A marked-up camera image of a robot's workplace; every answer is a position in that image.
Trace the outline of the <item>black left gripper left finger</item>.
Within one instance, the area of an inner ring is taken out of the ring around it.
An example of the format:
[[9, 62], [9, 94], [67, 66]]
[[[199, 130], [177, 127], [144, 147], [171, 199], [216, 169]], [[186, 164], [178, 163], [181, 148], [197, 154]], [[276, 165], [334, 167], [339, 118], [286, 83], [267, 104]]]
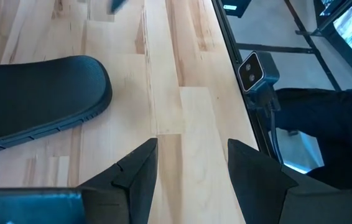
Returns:
[[88, 223], [147, 223], [158, 166], [150, 138], [111, 167], [80, 184]]

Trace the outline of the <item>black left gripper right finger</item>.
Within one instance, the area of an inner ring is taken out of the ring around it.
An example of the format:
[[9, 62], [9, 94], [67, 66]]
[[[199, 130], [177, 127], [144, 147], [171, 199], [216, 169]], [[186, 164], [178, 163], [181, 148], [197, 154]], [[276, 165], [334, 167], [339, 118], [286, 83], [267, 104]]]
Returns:
[[352, 190], [338, 190], [228, 140], [228, 170], [246, 223], [352, 223]]

